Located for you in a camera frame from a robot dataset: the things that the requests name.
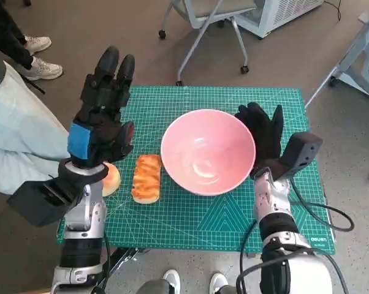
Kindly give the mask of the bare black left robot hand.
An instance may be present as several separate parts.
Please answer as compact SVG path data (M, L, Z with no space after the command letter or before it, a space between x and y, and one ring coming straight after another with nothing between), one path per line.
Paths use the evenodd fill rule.
M70 125L67 151L74 165L92 168L116 162L133 149L134 123L121 122L121 109L131 96L135 58L128 54L119 64L117 47L109 46L83 85L81 109Z

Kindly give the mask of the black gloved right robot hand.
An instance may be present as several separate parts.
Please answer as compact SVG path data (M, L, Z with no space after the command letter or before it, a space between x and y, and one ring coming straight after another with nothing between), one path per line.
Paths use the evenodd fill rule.
M235 117L248 128L256 145L256 159L250 177L266 167L272 170L281 155L282 106L278 105L270 118L259 104L250 102L247 106L240 105Z

